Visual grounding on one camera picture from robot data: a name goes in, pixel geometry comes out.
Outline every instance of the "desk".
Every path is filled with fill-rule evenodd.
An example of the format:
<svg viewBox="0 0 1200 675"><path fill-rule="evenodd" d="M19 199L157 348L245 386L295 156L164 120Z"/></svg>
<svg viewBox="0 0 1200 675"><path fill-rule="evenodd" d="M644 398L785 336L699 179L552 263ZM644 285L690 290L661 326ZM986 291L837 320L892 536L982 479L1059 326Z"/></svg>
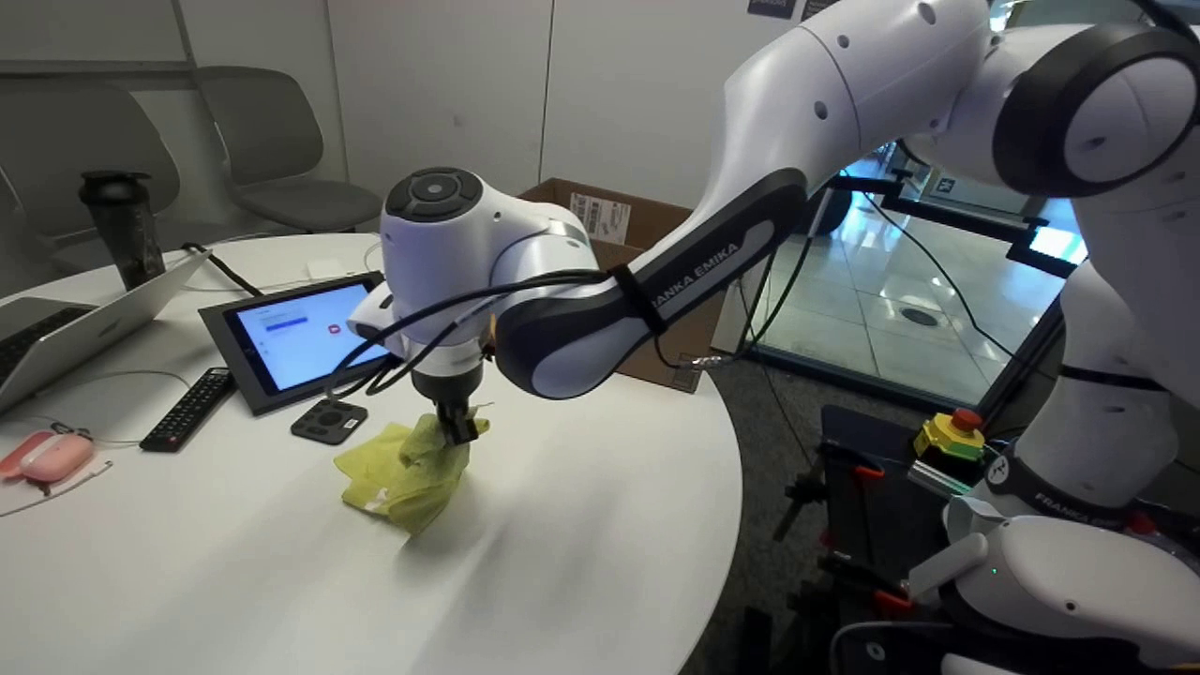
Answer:
<svg viewBox="0 0 1200 675"><path fill-rule="evenodd" d="M380 265L376 238L221 243L257 285ZM112 296L94 269L40 290ZM679 670L731 565L739 448L714 383L674 393L612 379L536 401L499 371L476 401L490 430L444 520L419 536L340 508L334 450L301 443L309 409L246 415L226 401L182 455L134 443L217 365L194 315L232 301L199 269L160 323L0 420L99 430L112 468L0 520L4 670ZM366 398L412 423L412 386Z"/></svg>

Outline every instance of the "laptop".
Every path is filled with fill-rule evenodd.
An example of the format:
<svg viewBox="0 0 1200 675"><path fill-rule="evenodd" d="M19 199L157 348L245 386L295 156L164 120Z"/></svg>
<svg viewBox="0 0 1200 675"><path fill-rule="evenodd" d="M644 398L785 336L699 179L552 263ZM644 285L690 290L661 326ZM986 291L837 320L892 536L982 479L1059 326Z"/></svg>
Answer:
<svg viewBox="0 0 1200 675"><path fill-rule="evenodd" d="M21 296L0 308L0 409L19 404L65 371L106 353L122 333L152 323L152 315L202 265L199 255L150 279L147 285L89 308L67 301Z"/></svg>

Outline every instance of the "chair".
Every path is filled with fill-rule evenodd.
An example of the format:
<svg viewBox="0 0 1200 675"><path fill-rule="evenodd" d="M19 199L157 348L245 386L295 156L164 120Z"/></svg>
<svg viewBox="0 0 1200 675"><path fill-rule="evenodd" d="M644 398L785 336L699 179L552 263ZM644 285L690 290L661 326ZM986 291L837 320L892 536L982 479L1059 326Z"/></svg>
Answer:
<svg viewBox="0 0 1200 675"><path fill-rule="evenodd" d="M380 218L380 195L309 175L321 160L321 131L295 80L262 66L199 66L194 88L226 150L232 201L302 231Z"/></svg>
<svg viewBox="0 0 1200 675"><path fill-rule="evenodd" d="M144 104L99 80L0 80L0 285L21 290L109 263L81 173L147 173L150 209L181 175Z"/></svg>

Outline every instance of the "crumpled cloth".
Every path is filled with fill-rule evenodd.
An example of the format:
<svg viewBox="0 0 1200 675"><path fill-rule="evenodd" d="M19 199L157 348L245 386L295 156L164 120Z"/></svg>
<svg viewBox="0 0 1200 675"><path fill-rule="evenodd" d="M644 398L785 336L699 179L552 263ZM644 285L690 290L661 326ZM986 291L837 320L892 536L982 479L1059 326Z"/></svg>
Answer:
<svg viewBox="0 0 1200 675"><path fill-rule="evenodd" d="M404 530L424 531L446 511L469 466L469 443L455 448L440 420L429 413L415 428L389 423L382 436L334 458L347 476L340 504Z"/></svg>

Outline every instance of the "monitor screen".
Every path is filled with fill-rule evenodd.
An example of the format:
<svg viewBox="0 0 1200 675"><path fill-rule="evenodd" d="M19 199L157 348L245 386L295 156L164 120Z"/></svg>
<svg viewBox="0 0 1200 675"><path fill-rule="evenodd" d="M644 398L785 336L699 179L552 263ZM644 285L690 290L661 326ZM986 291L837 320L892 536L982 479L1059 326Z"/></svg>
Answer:
<svg viewBox="0 0 1200 675"><path fill-rule="evenodd" d="M347 348L362 336L347 326L366 285L321 290L279 305L237 313L237 326L275 391L294 391L334 374ZM366 348L355 365L382 359L386 348Z"/></svg>

